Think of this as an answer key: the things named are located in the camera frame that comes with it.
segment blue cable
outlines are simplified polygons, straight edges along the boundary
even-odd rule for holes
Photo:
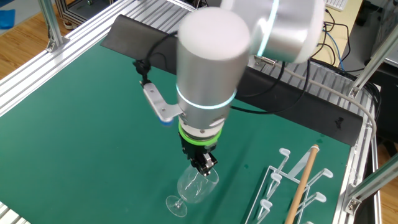
[[[337,46],[336,41],[335,41],[334,38],[329,34],[329,32],[327,32],[326,30],[323,30],[323,31],[326,32],[326,34],[329,35],[330,39],[335,43],[335,46],[336,46],[336,49],[337,49],[337,56],[338,56],[338,60],[340,61],[341,69],[342,69],[343,71],[345,71],[345,70],[344,70],[344,66],[343,66],[343,61],[341,60],[340,51],[338,50],[338,46]]]

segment white cable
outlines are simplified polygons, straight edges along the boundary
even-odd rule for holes
[[[281,66],[280,64],[278,64],[278,63],[276,63],[275,66],[276,66],[276,67],[279,67],[279,68],[282,68],[282,66]],[[288,69],[286,69],[286,68],[285,68],[285,72],[287,72],[287,73],[293,75],[293,76],[296,77],[296,78],[299,78],[299,79],[301,79],[301,80],[305,80],[305,77],[302,77],[302,76],[300,76],[300,75],[297,75],[296,73],[294,73],[294,72],[292,72],[292,71],[290,71],[290,70],[288,70]],[[309,83],[314,84],[314,85],[316,85],[316,86],[319,86],[320,88],[323,88],[323,89],[325,89],[325,90],[327,90],[327,91],[329,91],[329,92],[331,92],[331,93],[333,93],[333,94],[336,94],[337,96],[339,96],[339,97],[341,97],[341,98],[343,98],[343,99],[349,101],[350,103],[354,104],[354,105],[357,106],[359,109],[361,109],[361,110],[366,114],[366,116],[368,116],[368,118],[370,119],[370,121],[371,121],[371,123],[372,123],[372,137],[371,137],[371,139],[373,139],[373,138],[376,136],[376,129],[377,129],[376,121],[374,120],[372,114],[371,114],[364,106],[362,106],[361,104],[359,104],[359,103],[358,103],[357,101],[355,101],[354,99],[351,99],[350,97],[348,97],[348,96],[346,96],[346,95],[344,95],[344,94],[341,94],[340,92],[337,92],[336,90],[334,90],[334,89],[332,89],[332,88],[329,88],[329,87],[327,87],[327,86],[325,86],[325,85],[322,85],[321,83],[317,83],[317,82],[315,82],[315,81],[313,81],[313,80],[311,80],[311,79],[309,79]]]

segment glowing blue led ring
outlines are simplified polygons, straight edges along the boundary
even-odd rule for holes
[[[191,101],[187,100],[187,99],[181,94],[180,89],[178,89],[178,85],[175,85],[175,87],[176,87],[177,93],[180,95],[181,99],[183,99],[183,100],[184,100],[185,102],[187,102],[189,105],[192,105],[192,106],[194,106],[194,107],[196,107],[196,108],[204,109],[204,110],[215,110],[215,109],[218,109],[218,108],[222,108],[222,107],[228,105],[228,104],[235,98],[235,96],[236,96],[236,90],[235,90],[234,93],[232,94],[232,96],[231,96],[227,101],[225,101],[224,103],[220,103],[220,104],[214,105],[214,106],[203,106],[203,105],[198,105],[198,104],[196,104],[196,103],[192,103]]]
[[[262,29],[264,31],[264,36],[262,38],[259,51],[257,52],[257,56],[259,56],[259,57],[261,57],[263,55],[263,53],[266,49],[266,46],[267,46],[267,43],[269,40],[269,36],[271,35],[272,27],[274,26],[276,12],[278,11],[278,7],[279,7],[279,0],[274,0],[274,2],[272,3],[271,12],[269,14],[268,21]]]

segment blue object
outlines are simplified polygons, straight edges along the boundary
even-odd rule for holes
[[[14,0],[0,0],[0,7],[3,7],[12,1],[14,1]]]
[[[338,49],[338,46],[337,46],[336,41],[334,40],[334,38],[333,38],[328,32],[326,32],[326,34],[328,34],[329,37],[330,37],[330,39],[333,41],[333,43],[335,43],[335,46],[336,46],[336,49],[337,49],[337,56],[338,56],[338,60],[340,61],[341,69],[342,69],[343,71],[345,71],[345,70],[344,70],[344,66],[343,66],[343,61],[341,60],[340,51],[339,51],[339,49]]]
[[[15,23],[15,9],[0,10],[0,29],[10,29]]]
[[[171,127],[173,125],[174,119],[171,120],[170,122],[164,122],[162,121],[159,117],[157,117],[157,119],[159,119],[160,123],[165,126],[165,127]]]

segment green ring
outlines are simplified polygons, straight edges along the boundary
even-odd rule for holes
[[[188,137],[181,126],[181,123],[178,122],[178,130],[180,131],[181,137],[183,137],[187,142],[189,142],[190,144],[196,145],[196,146],[210,146],[214,143],[217,142],[218,138],[221,135],[221,130],[216,134],[216,136],[214,136],[214,138],[207,140],[207,141],[197,141],[197,140],[193,140],[192,138]]]

